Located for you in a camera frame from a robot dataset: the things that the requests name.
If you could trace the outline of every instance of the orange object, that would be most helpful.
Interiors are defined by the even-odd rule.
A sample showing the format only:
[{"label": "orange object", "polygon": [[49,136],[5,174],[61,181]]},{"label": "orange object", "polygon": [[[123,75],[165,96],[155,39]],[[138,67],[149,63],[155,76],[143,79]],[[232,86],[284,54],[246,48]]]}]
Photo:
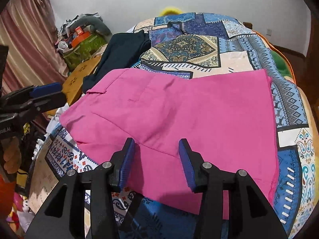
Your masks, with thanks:
[{"label": "orange object", "polygon": [[15,186],[15,182],[5,183],[0,176],[0,218],[6,218],[12,210]]},{"label": "orange object", "polygon": [[84,31],[82,30],[81,27],[77,27],[77,28],[75,29],[75,31],[77,32],[77,34],[78,34],[79,36],[84,33]]},{"label": "orange object", "polygon": [[260,33],[258,33],[258,32],[255,31],[255,30],[254,30],[254,32],[256,32],[259,37],[261,37],[262,39],[264,39],[264,40],[267,42],[268,46],[269,46],[273,51],[277,52],[277,53],[286,61],[287,65],[288,65],[288,67],[289,67],[289,71],[291,72],[291,76],[292,76],[292,78],[293,78],[293,81],[294,81],[294,83],[296,83],[296,78],[295,78],[295,75],[293,74],[293,69],[292,69],[292,66],[291,66],[290,62],[288,61],[288,59],[287,59],[278,49],[276,49],[263,35],[261,35]]},{"label": "orange object", "polygon": [[71,42],[71,45],[73,48],[75,48],[80,42],[82,42],[83,40],[85,40],[86,38],[88,38],[91,35],[91,33],[89,31],[84,32],[82,35],[77,36],[75,39],[73,39],[73,41]]}]

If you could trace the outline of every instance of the patchwork bedspread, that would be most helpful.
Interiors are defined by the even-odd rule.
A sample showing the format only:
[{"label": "patchwork bedspread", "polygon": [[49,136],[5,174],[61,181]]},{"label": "patchwork bedspread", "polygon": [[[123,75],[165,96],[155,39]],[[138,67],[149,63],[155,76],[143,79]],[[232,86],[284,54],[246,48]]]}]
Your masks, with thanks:
[{"label": "patchwork bedspread", "polygon": [[[272,77],[280,168],[274,210],[289,238],[293,238],[318,202],[313,143],[316,130],[309,126],[312,116],[304,106],[306,98],[293,82],[280,75],[266,41],[232,17],[208,13],[156,17],[137,24],[129,32],[142,29],[149,33],[152,48],[141,55],[134,68],[185,79],[267,70]],[[83,172],[97,166],[61,126],[50,139],[52,143],[42,153],[41,164],[46,164],[37,164],[34,174],[34,177],[49,175],[50,179],[46,178],[46,185],[45,179],[42,185],[39,181],[32,182],[31,205],[32,201],[43,201],[67,170],[75,168]],[[41,186],[47,192],[40,192]],[[89,191],[85,199],[89,205]],[[113,194],[113,203],[121,238],[181,238],[181,235],[192,238],[196,223],[193,214],[154,202],[129,188]],[[227,227],[225,221],[222,238],[227,238]]]}]

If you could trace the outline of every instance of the orange strap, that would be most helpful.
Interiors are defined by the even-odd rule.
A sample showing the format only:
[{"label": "orange strap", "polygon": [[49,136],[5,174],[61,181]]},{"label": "orange strap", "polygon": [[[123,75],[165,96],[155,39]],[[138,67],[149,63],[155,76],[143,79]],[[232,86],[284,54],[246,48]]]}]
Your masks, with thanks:
[{"label": "orange strap", "polygon": [[293,69],[292,69],[291,64],[290,64],[290,62],[288,61],[288,59],[287,59],[278,49],[276,49],[263,35],[261,35],[260,33],[258,33],[258,32],[255,31],[255,30],[254,30],[254,32],[256,32],[259,37],[261,37],[262,39],[264,39],[264,41],[266,41],[266,43],[268,44],[268,46],[269,46],[273,51],[277,52],[277,53],[286,61],[287,65],[288,65],[288,67],[289,67],[289,71],[291,72],[291,76],[292,76],[292,78],[293,78],[293,81],[294,81],[294,83],[296,83],[295,75],[294,75],[294,73],[293,73]]}]

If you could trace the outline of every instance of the yellow plush object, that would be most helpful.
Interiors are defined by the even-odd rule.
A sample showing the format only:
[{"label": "yellow plush object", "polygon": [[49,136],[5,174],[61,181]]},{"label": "yellow plush object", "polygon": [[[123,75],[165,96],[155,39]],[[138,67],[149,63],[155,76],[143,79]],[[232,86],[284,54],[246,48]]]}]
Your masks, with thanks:
[{"label": "yellow plush object", "polygon": [[166,7],[159,16],[182,14],[183,12],[176,7]]}]

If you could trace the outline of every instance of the green cushion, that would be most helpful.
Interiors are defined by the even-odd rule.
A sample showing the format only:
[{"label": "green cushion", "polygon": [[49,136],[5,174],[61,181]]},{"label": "green cushion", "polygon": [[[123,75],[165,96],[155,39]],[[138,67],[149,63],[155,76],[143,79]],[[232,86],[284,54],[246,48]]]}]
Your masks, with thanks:
[{"label": "green cushion", "polygon": [[282,76],[289,76],[292,78],[291,72],[289,71],[286,61],[275,51],[271,51],[272,57],[275,60],[277,69]]}]

